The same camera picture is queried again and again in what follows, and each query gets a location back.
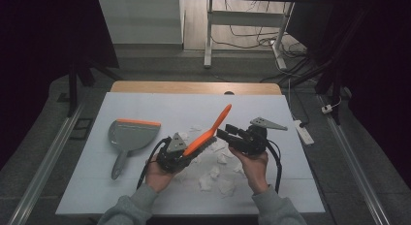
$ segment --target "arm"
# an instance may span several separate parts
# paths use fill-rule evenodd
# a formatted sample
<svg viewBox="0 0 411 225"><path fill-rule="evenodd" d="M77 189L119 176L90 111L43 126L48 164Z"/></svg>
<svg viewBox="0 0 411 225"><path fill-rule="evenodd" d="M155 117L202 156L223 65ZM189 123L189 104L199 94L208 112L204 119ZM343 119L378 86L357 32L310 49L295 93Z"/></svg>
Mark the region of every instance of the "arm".
<svg viewBox="0 0 411 225"><path fill-rule="evenodd" d="M252 199L259 214L259 224L306 224L288 198L280 198L271 185L266 181L267 163L269 156L263 152L258 156L246 156L230 147L230 151L242 164L248 185L253 190Z"/></svg>
<svg viewBox="0 0 411 225"><path fill-rule="evenodd" d="M98 224L145 224L152 216L154 200L169 185L174 175L164 172L156 162L150 162L145 183L131 197L120 197L117 204L103 214Z"/></svg>

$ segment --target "dustpan handle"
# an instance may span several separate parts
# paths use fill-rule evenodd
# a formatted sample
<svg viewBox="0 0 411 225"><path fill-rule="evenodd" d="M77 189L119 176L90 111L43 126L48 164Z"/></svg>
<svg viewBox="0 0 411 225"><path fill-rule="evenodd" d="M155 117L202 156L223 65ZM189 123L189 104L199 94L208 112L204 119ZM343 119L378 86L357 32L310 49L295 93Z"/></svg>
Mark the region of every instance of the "dustpan handle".
<svg viewBox="0 0 411 225"><path fill-rule="evenodd" d="M111 178L117 179L123 170L124 164L126 163L128 151L122 150L115 160L114 167L112 167Z"/></svg>

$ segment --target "aluminum rail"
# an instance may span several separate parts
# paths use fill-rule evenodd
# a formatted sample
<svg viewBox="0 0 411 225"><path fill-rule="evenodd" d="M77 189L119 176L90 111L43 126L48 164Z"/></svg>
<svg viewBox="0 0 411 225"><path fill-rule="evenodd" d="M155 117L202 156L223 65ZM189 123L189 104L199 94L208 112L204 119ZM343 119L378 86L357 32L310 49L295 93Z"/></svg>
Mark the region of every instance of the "aluminum rail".
<svg viewBox="0 0 411 225"><path fill-rule="evenodd" d="M322 106L326 105L321 96L318 95L317 98ZM338 145L341 148L345 160L347 161L348 167L350 168L351 173L364 196L364 200L368 205L372 217L374 218L375 224L390 225L390 219L385 212L380 200L378 199L374 188L366 177L363 167L360 164L360 161L358 160L353 148L348 142L344 131L342 130L341 126L335 123L334 119L330 115L327 115L327 120L338 142Z"/></svg>
<svg viewBox="0 0 411 225"><path fill-rule="evenodd" d="M31 211L39 199L40 194L43 191L43 188L46 185L48 177L50 176L65 143L69 139L70 133L73 130L81 111L84 108L89 92L90 89L86 88L85 93L80 100L79 106L74 111L73 115L64 120L60 130L54 138L54 141L48 149L45 158L40 164L39 169L30 181L30 184L18 203L15 212L9 220L9 225L22 225L26 223Z"/></svg>

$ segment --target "hand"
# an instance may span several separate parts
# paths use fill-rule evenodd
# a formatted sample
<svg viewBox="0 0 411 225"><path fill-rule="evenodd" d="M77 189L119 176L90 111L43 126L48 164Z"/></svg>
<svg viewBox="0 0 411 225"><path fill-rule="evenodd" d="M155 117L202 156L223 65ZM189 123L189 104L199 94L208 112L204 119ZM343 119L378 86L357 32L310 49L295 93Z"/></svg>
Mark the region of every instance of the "hand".
<svg viewBox="0 0 411 225"><path fill-rule="evenodd" d="M229 150L241 162L245 176L248 178L248 185L254 194L265 192L269 188L266 180L267 163L269 162L267 153L264 151L257 156L248 156L232 147L229 147Z"/></svg>
<svg viewBox="0 0 411 225"><path fill-rule="evenodd" d="M160 165L155 162L157 154L153 156L148 163L147 173L145 174L145 184L150 186L156 193L163 191L177 174L170 174L161 169Z"/></svg>

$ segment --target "white debris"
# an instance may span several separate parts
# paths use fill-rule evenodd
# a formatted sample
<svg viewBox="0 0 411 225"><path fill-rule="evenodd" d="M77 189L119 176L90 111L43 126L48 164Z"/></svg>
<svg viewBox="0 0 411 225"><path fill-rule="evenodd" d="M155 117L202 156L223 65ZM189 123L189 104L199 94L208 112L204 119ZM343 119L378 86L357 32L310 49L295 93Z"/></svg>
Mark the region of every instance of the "white debris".
<svg viewBox="0 0 411 225"><path fill-rule="evenodd" d="M186 132L178 132L178 135L181 137L182 140L188 141L188 134Z"/></svg>
<svg viewBox="0 0 411 225"><path fill-rule="evenodd" d="M233 171L236 172L236 173L243 174L243 175L245 176L244 170L243 170L243 168L242 168L242 164L241 164L241 163L238 163L237 166L233 169Z"/></svg>
<svg viewBox="0 0 411 225"><path fill-rule="evenodd" d="M232 180L220 179L218 182L218 188L220 189L221 194L225 197L232 197L236 189L236 185Z"/></svg>
<svg viewBox="0 0 411 225"><path fill-rule="evenodd" d="M223 152L223 155L225 155L226 157L229 157L229 158L233 158L233 157L234 157L234 155L233 155L228 149L226 149L226 150Z"/></svg>
<svg viewBox="0 0 411 225"><path fill-rule="evenodd" d="M192 125L190 128L190 132L194 132L194 131L202 131L203 127L201 125Z"/></svg>
<svg viewBox="0 0 411 225"><path fill-rule="evenodd" d="M209 175L211 176L211 178L217 179L220 175L220 168L218 168L218 166L213 166L212 169L209 171Z"/></svg>
<svg viewBox="0 0 411 225"><path fill-rule="evenodd" d="M226 142L223 140L218 139L216 142L212 143L211 149L215 152L222 148L226 147Z"/></svg>
<svg viewBox="0 0 411 225"><path fill-rule="evenodd" d="M217 163L219 164L227 164L226 156L223 153L219 153L217 155Z"/></svg>
<svg viewBox="0 0 411 225"><path fill-rule="evenodd" d="M199 155L199 156L197 156L196 158L194 158L191 162L192 162L192 163L200 164L200 163L202 162L202 158L201 158L200 155Z"/></svg>
<svg viewBox="0 0 411 225"><path fill-rule="evenodd" d="M175 179L177 179L180 183L182 183L187 177L187 171L185 169L181 171L180 173L175 175Z"/></svg>
<svg viewBox="0 0 411 225"><path fill-rule="evenodd" d="M199 178L200 190L211 191L212 179L209 174L204 174Z"/></svg>

